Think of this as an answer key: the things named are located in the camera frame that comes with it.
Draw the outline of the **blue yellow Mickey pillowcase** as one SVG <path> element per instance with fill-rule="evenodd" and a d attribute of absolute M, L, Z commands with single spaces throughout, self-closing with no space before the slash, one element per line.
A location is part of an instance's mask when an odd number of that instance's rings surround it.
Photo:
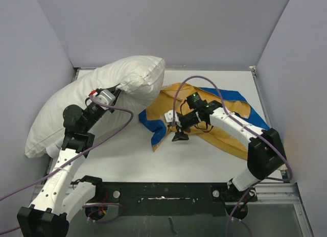
<path fill-rule="evenodd" d="M 175 127 L 167 126 L 164 114 L 173 109 L 174 97 L 179 86 L 180 83 L 174 83 L 163 87 L 155 101 L 138 115 L 139 122 L 153 133 L 151 138 L 153 151 L 159 147 L 161 142 L 163 142 L 169 133 L 176 132 Z M 220 101 L 218 93 L 214 88 L 196 87 L 185 83 L 177 96 L 177 112 L 187 114 L 191 111 L 187 104 L 184 104 L 182 107 L 180 107 L 180 105 L 187 96 L 195 92 L 199 93 L 200 97 L 207 102 L 213 100 Z M 239 92 L 222 89 L 220 90 L 220 93 L 224 100 L 224 104 L 229 111 L 234 112 L 245 121 L 252 123 L 257 127 L 261 127 L 265 130 L 269 129 L 266 122 L 248 104 L 246 99 Z M 196 127 L 191 127 L 188 135 L 197 135 L 204 141 L 222 151 L 243 160 L 247 160 L 247 148 L 219 127 L 211 127 L 206 125 L 205 122 L 200 122 Z"/>

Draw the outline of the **white pillow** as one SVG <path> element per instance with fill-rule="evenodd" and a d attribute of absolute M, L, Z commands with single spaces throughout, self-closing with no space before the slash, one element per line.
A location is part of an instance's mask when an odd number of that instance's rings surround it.
<path fill-rule="evenodd" d="M 90 129 L 101 137 L 127 122 L 130 110 L 134 115 L 149 107 L 160 93 L 165 61 L 154 56 L 131 56 L 99 67 L 53 94 L 39 111 L 25 145 L 28 158 L 59 154 L 64 138 L 63 112 L 69 105 L 85 110 L 92 104 L 89 96 L 102 103 L 121 108 L 105 114 Z"/>

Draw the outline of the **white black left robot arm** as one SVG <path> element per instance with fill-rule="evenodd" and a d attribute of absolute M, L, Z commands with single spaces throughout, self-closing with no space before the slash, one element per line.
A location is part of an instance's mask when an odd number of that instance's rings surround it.
<path fill-rule="evenodd" d="M 85 100 L 85 109 L 75 104 L 64 109 L 64 139 L 56 165 L 30 206 L 21 207 L 17 214 L 23 236 L 66 236 L 83 204 L 103 198 L 100 178 L 83 180 L 75 193 L 66 192 L 94 143 L 90 129 L 107 111 L 113 112 L 119 94 L 120 90 L 113 87 L 96 89 Z"/>

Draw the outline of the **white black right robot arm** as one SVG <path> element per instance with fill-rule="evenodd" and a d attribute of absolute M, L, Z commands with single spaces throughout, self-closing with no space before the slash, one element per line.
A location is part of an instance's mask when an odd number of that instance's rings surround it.
<path fill-rule="evenodd" d="M 227 132 L 247 148 L 246 169 L 229 181 L 227 193 L 232 200 L 240 200 L 249 187 L 268 178 L 284 164 L 284 147 L 273 128 L 257 127 L 223 108 L 216 100 L 202 100 L 198 93 L 188 96 L 186 102 L 191 109 L 189 113 L 169 110 L 164 115 L 168 126 L 176 128 L 173 141 L 188 140 L 190 128 L 204 122 Z"/>

